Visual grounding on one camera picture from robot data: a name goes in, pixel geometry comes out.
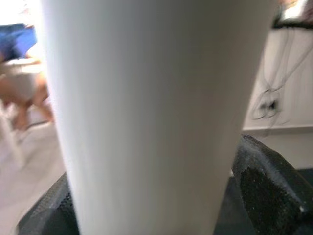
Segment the floor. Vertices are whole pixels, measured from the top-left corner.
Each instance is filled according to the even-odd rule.
[[[0,141],[0,234],[13,235],[19,220],[64,173],[55,126],[30,128],[22,138],[26,165],[18,170]]]

